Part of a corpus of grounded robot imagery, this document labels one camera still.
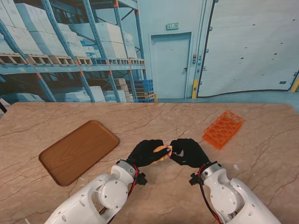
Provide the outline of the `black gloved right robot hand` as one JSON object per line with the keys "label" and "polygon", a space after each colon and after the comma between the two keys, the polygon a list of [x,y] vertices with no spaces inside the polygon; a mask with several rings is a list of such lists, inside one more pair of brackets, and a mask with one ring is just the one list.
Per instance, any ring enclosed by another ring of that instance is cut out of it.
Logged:
{"label": "black gloved right robot hand", "polygon": [[179,165],[200,168],[210,163],[201,146],[193,139],[173,140],[170,145],[172,146],[170,158]]}

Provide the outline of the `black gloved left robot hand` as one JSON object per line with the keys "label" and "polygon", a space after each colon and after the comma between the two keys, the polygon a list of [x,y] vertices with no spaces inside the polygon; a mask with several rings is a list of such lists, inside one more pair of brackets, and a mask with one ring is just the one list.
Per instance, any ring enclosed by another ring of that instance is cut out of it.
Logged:
{"label": "black gloved left robot hand", "polygon": [[167,158],[172,152],[171,146],[162,140],[143,140],[136,145],[126,162],[136,167],[145,167]]}

